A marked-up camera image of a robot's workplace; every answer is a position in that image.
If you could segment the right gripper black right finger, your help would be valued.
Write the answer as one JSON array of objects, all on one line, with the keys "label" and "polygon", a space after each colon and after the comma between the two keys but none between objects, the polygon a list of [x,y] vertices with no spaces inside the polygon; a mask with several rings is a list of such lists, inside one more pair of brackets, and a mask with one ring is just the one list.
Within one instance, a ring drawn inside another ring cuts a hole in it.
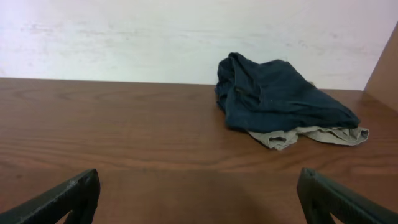
[{"label": "right gripper black right finger", "polygon": [[342,223],[395,224],[397,214],[352,190],[304,167],[297,193],[309,224]]}]

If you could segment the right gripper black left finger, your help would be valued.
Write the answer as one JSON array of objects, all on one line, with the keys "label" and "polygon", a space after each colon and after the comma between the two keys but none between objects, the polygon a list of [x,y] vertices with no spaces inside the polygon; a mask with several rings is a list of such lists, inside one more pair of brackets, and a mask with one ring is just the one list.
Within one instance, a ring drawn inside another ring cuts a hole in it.
[{"label": "right gripper black left finger", "polygon": [[96,169],[89,169],[39,196],[1,214],[1,223],[91,224],[101,186]]}]

